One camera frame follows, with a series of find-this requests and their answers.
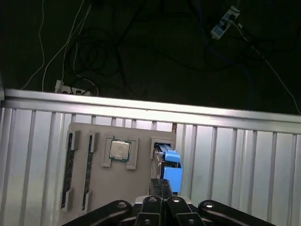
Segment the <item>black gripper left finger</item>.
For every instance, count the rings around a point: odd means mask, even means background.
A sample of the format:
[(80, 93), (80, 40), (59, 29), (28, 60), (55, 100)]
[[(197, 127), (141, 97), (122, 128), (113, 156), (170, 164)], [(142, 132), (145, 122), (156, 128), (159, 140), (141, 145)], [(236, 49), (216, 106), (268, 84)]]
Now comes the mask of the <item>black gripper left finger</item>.
[(159, 226), (163, 207), (162, 180), (152, 179), (150, 194), (134, 204), (116, 200), (64, 223), (64, 226)]

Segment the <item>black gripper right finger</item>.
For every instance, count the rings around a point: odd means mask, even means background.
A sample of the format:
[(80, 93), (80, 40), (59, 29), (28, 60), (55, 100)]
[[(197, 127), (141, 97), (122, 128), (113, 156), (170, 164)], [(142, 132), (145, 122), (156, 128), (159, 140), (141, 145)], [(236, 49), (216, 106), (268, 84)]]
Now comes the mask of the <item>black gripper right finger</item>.
[(240, 210), (213, 200), (205, 200), (194, 206), (184, 198), (174, 195), (170, 182), (161, 180), (161, 190), (166, 211), (166, 226), (271, 226)]

